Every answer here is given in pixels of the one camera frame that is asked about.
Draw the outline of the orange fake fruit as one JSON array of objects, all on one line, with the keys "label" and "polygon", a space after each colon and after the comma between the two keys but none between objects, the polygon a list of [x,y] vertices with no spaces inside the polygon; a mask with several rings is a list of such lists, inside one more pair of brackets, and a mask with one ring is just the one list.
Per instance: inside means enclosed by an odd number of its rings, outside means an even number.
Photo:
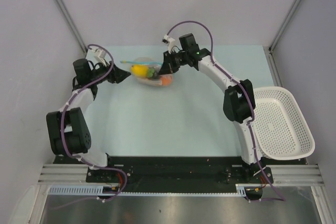
[{"label": "orange fake fruit", "polygon": [[160,80],[162,82],[162,86],[169,86],[173,81],[173,76],[168,74],[162,75]]}]

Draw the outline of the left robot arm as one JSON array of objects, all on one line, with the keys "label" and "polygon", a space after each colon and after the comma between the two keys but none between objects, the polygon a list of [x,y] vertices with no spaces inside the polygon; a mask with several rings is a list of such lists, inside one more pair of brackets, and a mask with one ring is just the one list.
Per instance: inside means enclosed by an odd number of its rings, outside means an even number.
[{"label": "left robot arm", "polygon": [[66,104],[46,115],[46,123],[52,152],[76,159],[98,169],[98,176],[105,182],[115,178],[116,169],[108,164],[108,155],[92,147],[91,135],[84,113],[96,99],[98,85],[107,81],[118,84],[131,75],[111,61],[98,63],[79,59],[73,62],[76,76],[72,81],[72,93]]}]

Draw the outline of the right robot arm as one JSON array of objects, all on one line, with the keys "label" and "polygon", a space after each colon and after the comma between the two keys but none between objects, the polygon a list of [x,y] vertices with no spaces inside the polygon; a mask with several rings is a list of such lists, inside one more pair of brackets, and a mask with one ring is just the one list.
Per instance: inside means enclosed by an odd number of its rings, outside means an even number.
[{"label": "right robot arm", "polygon": [[175,39],[164,35],[167,45],[159,75],[176,73],[181,66],[188,65],[209,77],[224,93],[223,112],[234,123],[241,146],[241,158],[248,165],[242,169],[243,179],[254,183],[261,177],[261,154],[253,130],[256,102],[252,82],[237,80],[213,56],[211,50],[201,49],[193,34],[179,38],[182,49],[174,51]]}]

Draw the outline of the clear zip top bag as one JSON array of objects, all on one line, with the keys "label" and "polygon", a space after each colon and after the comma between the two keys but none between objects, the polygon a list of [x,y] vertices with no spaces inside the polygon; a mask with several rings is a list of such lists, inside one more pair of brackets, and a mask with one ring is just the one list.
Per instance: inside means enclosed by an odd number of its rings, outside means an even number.
[{"label": "clear zip top bag", "polygon": [[134,60],[121,60],[130,66],[131,74],[139,83],[155,87],[166,87],[172,84],[172,74],[159,74],[162,63],[148,57],[139,57]]}]

